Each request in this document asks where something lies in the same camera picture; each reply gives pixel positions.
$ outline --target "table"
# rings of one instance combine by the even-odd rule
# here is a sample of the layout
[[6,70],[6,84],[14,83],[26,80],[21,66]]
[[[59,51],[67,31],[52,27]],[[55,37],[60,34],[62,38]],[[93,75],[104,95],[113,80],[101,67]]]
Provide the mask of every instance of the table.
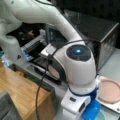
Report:
[[[36,120],[35,97],[37,88],[38,86],[33,82],[0,64],[0,93],[4,90],[9,93],[23,120]],[[55,110],[51,94],[41,88],[38,99],[41,120],[53,120]]]

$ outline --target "cable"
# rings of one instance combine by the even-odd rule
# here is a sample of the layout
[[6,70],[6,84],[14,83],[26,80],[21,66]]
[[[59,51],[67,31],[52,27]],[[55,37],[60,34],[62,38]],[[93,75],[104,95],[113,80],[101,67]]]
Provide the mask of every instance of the cable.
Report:
[[53,5],[53,4],[49,4],[49,3],[45,3],[45,2],[41,2],[40,0],[35,0],[36,2],[39,2],[41,4],[44,4],[44,5],[49,5],[49,6],[53,6],[53,7],[56,7],[56,8],[60,8],[59,6],[57,5]]

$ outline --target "plate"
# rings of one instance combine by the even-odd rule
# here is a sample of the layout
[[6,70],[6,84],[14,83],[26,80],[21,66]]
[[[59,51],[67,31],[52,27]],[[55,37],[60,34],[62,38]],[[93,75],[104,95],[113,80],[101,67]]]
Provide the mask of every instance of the plate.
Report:
[[113,80],[103,79],[99,99],[111,104],[120,101],[120,85]]

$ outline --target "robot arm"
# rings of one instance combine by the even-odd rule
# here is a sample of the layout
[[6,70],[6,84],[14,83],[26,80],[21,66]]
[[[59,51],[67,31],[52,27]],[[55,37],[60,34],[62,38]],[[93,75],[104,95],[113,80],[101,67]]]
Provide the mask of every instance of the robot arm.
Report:
[[[54,59],[64,69],[69,86],[62,106],[73,114],[81,114],[92,99],[96,98],[99,83],[95,79],[96,69],[91,50],[83,41],[73,42],[82,40],[82,37],[57,8],[35,0],[4,0],[4,2],[17,19],[26,23],[50,23],[57,27],[69,42],[72,41],[58,50]],[[52,67],[49,66],[49,70],[55,75]]]

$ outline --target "black cable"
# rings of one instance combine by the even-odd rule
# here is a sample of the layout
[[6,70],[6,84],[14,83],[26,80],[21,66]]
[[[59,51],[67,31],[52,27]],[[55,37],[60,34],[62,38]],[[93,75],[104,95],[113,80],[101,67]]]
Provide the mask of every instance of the black cable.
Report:
[[43,80],[45,78],[45,75],[46,75],[46,72],[47,72],[47,69],[48,69],[48,66],[49,66],[49,61],[47,59],[47,62],[46,62],[46,69],[45,69],[45,72],[40,80],[40,84],[39,84],[39,87],[37,89],[37,93],[36,93],[36,102],[35,102],[35,107],[36,107],[36,117],[37,117],[37,120],[40,120],[40,115],[39,115],[39,109],[38,109],[38,96],[39,96],[39,92],[40,92],[40,88],[42,87],[42,84],[43,84]]
[[57,6],[57,5],[53,5],[53,4],[49,4],[49,3],[45,3],[45,2],[42,2],[42,1],[40,1],[40,0],[35,0],[36,2],[39,2],[39,3],[41,3],[41,4],[44,4],[44,5],[49,5],[49,6],[53,6],[53,7],[56,7],[56,8],[60,8],[59,6]]

